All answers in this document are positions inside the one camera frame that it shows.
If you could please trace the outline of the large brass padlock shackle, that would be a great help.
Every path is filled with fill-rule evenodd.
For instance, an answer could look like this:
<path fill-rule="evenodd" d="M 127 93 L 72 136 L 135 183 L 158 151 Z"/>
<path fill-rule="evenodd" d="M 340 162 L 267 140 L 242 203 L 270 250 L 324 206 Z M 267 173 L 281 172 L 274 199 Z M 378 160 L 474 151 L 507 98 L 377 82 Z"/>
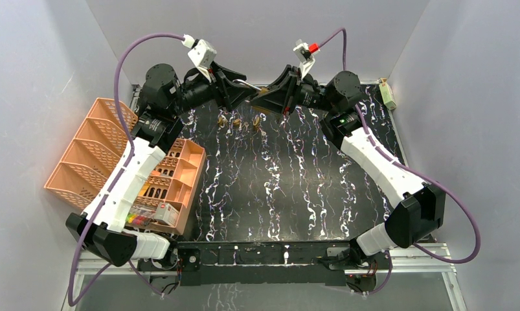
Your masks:
<path fill-rule="evenodd" d="M 242 79 L 234 79 L 233 82 L 252 89 L 255 92 L 254 97 L 257 97 L 258 95 L 264 95 L 269 91 L 269 89 L 266 87 L 256 86 Z"/>

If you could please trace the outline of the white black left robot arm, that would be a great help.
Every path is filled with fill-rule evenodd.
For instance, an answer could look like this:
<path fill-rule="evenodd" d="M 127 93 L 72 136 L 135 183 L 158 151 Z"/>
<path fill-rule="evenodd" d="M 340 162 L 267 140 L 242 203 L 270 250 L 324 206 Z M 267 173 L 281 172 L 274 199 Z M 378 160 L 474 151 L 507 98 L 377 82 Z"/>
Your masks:
<path fill-rule="evenodd" d="M 72 213 L 66 227 L 77 241 L 72 268 L 83 250 L 113 266 L 136 259 L 153 259 L 164 270 L 178 262 L 169 239 L 155 233 L 127 231 L 126 217 L 154 168 L 166 157 L 183 129 L 181 115 L 214 101 L 230 111 L 261 91 L 246 77 L 216 63 L 201 72 L 188 71 L 179 81 L 166 63 L 149 68 L 137 101 L 139 119 L 126 132 L 123 155 L 104 186 L 81 214 Z"/>

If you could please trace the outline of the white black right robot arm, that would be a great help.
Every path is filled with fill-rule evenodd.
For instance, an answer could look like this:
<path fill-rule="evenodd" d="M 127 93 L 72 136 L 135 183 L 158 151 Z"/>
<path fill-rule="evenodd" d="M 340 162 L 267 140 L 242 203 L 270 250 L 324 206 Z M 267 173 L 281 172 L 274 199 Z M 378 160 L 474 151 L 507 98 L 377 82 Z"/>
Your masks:
<path fill-rule="evenodd" d="M 290 65 L 250 99 L 252 107 L 280 115 L 297 106 L 324 111 L 319 124 L 326 140 L 357 163 L 388 199 L 390 216 L 350 241 L 350 261 L 358 268 L 367 268 L 377 253 L 408 248 L 440 228 L 446 200 L 439 186 L 407 171 L 378 141 L 357 108 L 365 99 L 351 71 L 340 71 L 322 86 Z"/>

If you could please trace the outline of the brass padlock with key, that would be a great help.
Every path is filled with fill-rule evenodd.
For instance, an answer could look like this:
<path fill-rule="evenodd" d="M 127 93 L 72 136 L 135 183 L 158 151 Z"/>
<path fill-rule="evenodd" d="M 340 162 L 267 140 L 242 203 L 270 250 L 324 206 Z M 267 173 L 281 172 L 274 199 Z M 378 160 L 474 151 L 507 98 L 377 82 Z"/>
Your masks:
<path fill-rule="evenodd" d="M 240 130 L 243 126 L 243 122 L 241 119 L 235 119 L 232 122 L 232 127 L 236 130 Z"/>
<path fill-rule="evenodd" d="M 228 120 L 227 120 L 226 116 L 220 115 L 218 117 L 217 124 L 218 124 L 219 128 L 224 128 L 228 124 Z"/>

